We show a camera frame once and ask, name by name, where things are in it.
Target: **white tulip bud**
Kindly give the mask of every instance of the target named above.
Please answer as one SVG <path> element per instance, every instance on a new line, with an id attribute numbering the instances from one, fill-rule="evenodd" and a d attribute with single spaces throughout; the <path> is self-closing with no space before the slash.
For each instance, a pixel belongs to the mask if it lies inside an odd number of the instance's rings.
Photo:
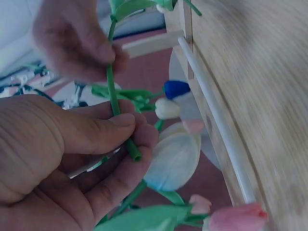
<path id="1" fill-rule="evenodd" d="M 156 101 L 155 106 L 155 113 L 160 119 L 174 119 L 180 115 L 181 107 L 175 101 L 160 98 Z"/>
<path id="2" fill-rule="evenodd" d="M 165 7 L 163 7 L 163 6 L 159 5 L 159 4 L 156 4 L 156 9 L 157 9 L 160 13 L 166 13 L 166 12 L 168 11 Z"/>
<path id="3" fill-rule="evenodd" d="M 200 134 L 189 134 L 182 123 L 170 126 L 153 150 L 153 160 L 144 180 L 155 190 L 177 190 L 195 172 L 200 149 Z"/>

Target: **hand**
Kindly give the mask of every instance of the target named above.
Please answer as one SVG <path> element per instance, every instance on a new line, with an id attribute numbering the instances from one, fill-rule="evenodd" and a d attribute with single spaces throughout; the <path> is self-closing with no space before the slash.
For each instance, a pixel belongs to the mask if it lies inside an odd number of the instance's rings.
<path id="1" fill-rule="evenodd" d="M 98 23 L 97 0 L 44 0 L 33 23 L 34 43 L 48 66 L 59 74 L 82 80 L 106 78 L 127 65 L 128 55 L 111 46 Z"/>
<path id="2" fill-rule="evenodd" d="M 141 181 L 158 132 L 119 101 L 65 111 L 37 95 L 0 99 L 0 226 L 3 230 L 91 231 Z M 83 172 L 132 136 L 142 153 L 124 147 Z"/>

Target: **artificial flower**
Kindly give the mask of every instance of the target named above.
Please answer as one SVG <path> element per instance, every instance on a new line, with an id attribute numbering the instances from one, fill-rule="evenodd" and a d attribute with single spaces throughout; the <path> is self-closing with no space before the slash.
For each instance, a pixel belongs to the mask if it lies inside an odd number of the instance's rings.
<path id="1" fill-rule="evenodd" d="M 178 81 L 178 80 L 169 80 L 164 84 L 164 92 L 167 99 L 174 99 L 178 96 L 184 95 L 190 92 L 191 89 L 188 83 Z"/>
<path id="2" fill-rule="evenodd" d="M 200 134 L 189 134 L 181 122 L 171 125 L 159 136 L 144 180 L 155 190 L 177 190 L 195 172 L 200 149 Z"/>
<path id="3" fill-rule="evenodd" d="M 259 231 L 268 215 L 258 203 L 220 209 L 204 220 L 203 231 Z"/>
<path id="4" fill-rule="evenodd" d="M 155 103 L 155 113 L 159 119 L 173 119 L 180 115 L 180 105 L 172 100 L 160 98 Z"/>
<path id="5" fill-rule="evenodd" d="M 210 212 L 212 203 L 206 198 L 194 194 L 191 196 L 189 203 L 192 204 L 191 214 L 207 214 Z"/>
<path id="6" fill-rule="evenodd" d="M 190 134 L 198 134 L 205 127 L 205 124 L 203 120 L 201 119 L 182 120 L 182 123 L 183 123 L 184 128 Z"/>

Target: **pink tulip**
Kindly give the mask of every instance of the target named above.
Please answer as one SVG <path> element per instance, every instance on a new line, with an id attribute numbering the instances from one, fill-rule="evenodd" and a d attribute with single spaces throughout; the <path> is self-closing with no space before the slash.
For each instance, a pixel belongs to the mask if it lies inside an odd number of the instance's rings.
<path id="1" fill-rule="evenodd" d="M 199 134 L 205 127 L 201 119 L 183 120 L 182 123 L 186 131 L 190 134 Z"/>
<path id="2" fill-rule="evenodd" d="M 210 221 L 211 231 L 259 231 L 268 215 L 258 203 L 216 211 Z"/>
<path id="3" fill-rule="evenodd" d="M 210 212 L 212 203 L 200 195 L 192 195 L 189 203 L 192 204 L 192 214 L 207 214 Z"/>

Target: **white rod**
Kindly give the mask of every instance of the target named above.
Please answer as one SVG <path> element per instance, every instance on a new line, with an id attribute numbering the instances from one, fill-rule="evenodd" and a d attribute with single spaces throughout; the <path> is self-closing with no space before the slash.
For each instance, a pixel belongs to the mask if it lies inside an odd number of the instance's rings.
<path id="1" fill-rule="evenodd" d="M 254 195 L 254 191 L 251 187 L 247 174 L 245 173 L 245 166 L 241 160 L 242 154 L 240 153 L 240 150 L 236 145 L 233 135 L 223 115 L 223 112 L 214 96 L 211 86 L 209 85 L 209 76 L 204 74 L 204 71 L 199 66 L 195 56 L 193 55 L 192 50 L 189 48 L 189 45 L 187 44 L 184 37 L 179 38 L 179 44 L 182 47 L 190 66 L 192 67 L 192 71 L 194 72 L 195 77 L 199 82 L 203 95 L 212 112 L 222 140 L 229 154 L 244 200 L 247 204 L 255 202 L 256 198 Z"/>
<path id="2" fill-rule="evenodd" d="M 178 38 L 183 37 L 182 30 L 159 34 L 123 45 L 130 58 L 135 58 L 156 51 L 161 51 L 179 44 Z"/>

